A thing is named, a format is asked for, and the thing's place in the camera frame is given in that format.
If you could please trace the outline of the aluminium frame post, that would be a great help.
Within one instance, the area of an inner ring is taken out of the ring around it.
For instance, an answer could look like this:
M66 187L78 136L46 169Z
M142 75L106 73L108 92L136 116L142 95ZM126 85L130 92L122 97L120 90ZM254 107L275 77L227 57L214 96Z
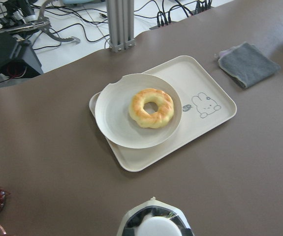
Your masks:
M113 52L121 52L135 45L134 1L107 0L107 17L110 47Z

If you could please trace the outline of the black 3D printed device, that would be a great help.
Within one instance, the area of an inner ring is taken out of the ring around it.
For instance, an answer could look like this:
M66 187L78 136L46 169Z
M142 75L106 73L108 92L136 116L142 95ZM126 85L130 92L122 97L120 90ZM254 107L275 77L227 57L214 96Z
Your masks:
M33 78L43 74L29 40L18 41L8 33L0 34L0 74L11 79L20 76Z

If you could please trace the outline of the white round plate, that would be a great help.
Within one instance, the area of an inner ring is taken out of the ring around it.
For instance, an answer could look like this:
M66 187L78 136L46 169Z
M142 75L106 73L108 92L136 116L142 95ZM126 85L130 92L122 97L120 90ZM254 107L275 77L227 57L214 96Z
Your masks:
M142 128L129 115L132 97L139 91L154 88L168 93L174 102L174 116L162 128ZM150 74L129 74L108 84L95 105L95 120L110 141L127 148L150 148L166 141L178 128L182 106L175 89L163 79Z

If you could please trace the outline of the cream rabbit serving tray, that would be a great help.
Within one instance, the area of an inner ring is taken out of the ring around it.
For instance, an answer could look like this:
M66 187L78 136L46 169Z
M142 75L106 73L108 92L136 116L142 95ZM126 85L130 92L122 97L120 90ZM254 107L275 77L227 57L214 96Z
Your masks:
M166 141L153 147L126 148L106 138L117 161L127 171L145 169L236 114L234 101L190 56L176 57L142 74L157 76L175 89L181 101L182 116L176 131ZM89 101L94 118L100 93Z

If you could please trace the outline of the folded grey cloth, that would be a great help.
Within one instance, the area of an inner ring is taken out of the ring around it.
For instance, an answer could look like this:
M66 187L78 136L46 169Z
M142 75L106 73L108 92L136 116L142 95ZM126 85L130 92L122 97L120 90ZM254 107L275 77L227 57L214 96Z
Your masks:
M267 79L281 68L248 42L219 52L218 64L243 89Z

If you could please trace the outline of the green handled reacher grabber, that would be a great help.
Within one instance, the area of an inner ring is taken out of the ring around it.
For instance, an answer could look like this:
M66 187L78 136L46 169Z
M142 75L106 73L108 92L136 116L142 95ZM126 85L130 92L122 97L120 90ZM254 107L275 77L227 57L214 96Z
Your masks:
M6 15L0 18L0 34L18 34L21 32L37 32L42 31L50 38L58 42L75 42L80 43L77 37L60 38L50 32L51 23L49 18L45 17L44 12L47 5L51 4L52 0L46 0L40 7L38 16L31 7L28 0L8 0L3 3L6 8Z

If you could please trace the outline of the tea bottle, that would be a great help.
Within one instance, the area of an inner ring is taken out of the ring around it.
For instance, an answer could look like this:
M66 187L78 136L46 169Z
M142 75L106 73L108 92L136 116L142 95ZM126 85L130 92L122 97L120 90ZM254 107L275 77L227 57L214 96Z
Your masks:
M194 236L184 213L155 197L126 212L118 236Z

